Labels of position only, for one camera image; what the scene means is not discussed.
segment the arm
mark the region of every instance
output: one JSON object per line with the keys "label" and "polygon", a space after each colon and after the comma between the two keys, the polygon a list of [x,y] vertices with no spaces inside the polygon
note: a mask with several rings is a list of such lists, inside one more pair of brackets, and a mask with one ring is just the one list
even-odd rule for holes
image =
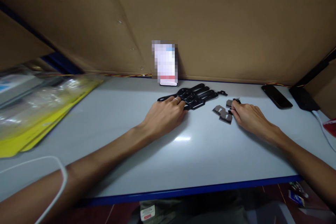
{"label": "arm", "polygon": [[233,101],[232,114],[244,129],[281,149],[316,193],[333,209],[336,208],[336,170],[267,121],[258,107]]}
{"label": "arm", "polygon": [[[121,160],[177,127],[187,111],[183,110],[184,101],[178,103],[173,98],[154,103],[141,124],[69,164],[65,190],[43,222],[74,204]],[[58,193],[61,183],[62,174],[58,170],[4,200],[0,203],[0,223],[35,223]]]}

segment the hand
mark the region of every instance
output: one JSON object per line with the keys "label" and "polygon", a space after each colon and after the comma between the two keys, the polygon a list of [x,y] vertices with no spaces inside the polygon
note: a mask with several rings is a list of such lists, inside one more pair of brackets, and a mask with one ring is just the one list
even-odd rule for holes
{"label": "hand", "polygon": [[278,126],[270,123],[265,118],[257,106],[239,104],[234,100],[231,112],[240,126],[271,144],[278,145],[279,141],[281,141],[280,138],[285,136]]}
{"label": "hand", "polygon": [[138,126],[154,141],[169,133],[182,122],[188,112],[183,110],[185,102],[180,97],[169,97],[165,101],[157,101],[150,108],[144,121]]}

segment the white table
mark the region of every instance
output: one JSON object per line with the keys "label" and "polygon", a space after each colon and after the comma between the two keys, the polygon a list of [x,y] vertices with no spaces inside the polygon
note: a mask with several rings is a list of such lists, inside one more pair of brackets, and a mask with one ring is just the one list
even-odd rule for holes
{"label": "white table", "polygon": [[[228,99],[237,97],[242,103],[259,106],[266,118],[296,143],[336,168],[336,153],[324,138],[318,121],[310,112],[299,109],[285,87],[277,89],[293,108],[280,110],[261,90],[261,85],[180,81],[179,87],[161,87],[151,79],[111,77],[74,107],[34,149],[0,159],[0,170],[45,155],[57,156],[67,165],[139,124],[158,98],[199,83],[215,91],[224,90],[228,96],[219,95],[204,106],[190,110],[178,128],[122,162],[87,198],[114,196],[116,201],[109,198],[112,202],[129,201],[127,197],[132,194],[139,194],[133,200],[160,198],[204,191],[202,188],[210,185],[224,184],[224,187],[212,187],[213,191],[232,188],[225,187],[229,183],[297,175],[278,149],[244,131],[235,119],[229,125],[212,112],[216,105],[225,107]],[[322,120],[328,120],[320,114]],[[0,201],[56,169],[57,165],[50,160],[0,175]],[[284,180],[271,180],[272,183],[281,181]],[[169,190],[179,193],[164,194]],[[161,192],[145,197],[156,191]]]}

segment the person's left hand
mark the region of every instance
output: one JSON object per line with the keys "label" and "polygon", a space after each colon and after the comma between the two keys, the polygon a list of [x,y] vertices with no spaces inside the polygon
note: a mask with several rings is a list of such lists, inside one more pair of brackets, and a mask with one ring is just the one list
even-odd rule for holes
{"label": "person's left hand", "polygon": [[151,141],[169,133],[181,124],[187,110],[180,97],[171,96],[165,101],[157,101],[150,108],[144,121],[138,125]]}

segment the smartphone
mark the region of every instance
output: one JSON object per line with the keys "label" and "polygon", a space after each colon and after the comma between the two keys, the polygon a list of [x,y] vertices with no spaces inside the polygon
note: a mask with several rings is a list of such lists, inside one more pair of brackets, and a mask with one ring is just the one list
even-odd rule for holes
{"label": "smartphone", "polygon": [[153,40],[152,54],[155,78],[161,86],[177,86],[177,46],[168,41]]}
{"label": "smartphone", "polygon": [[261,87],[261,89],[279,109],[288,109],[293,107],[293,104],[290,103],[290,101],[287,100],[287,98],[283,96],[283,94],[280,93],[276,87],[271,85],[264,85]]}

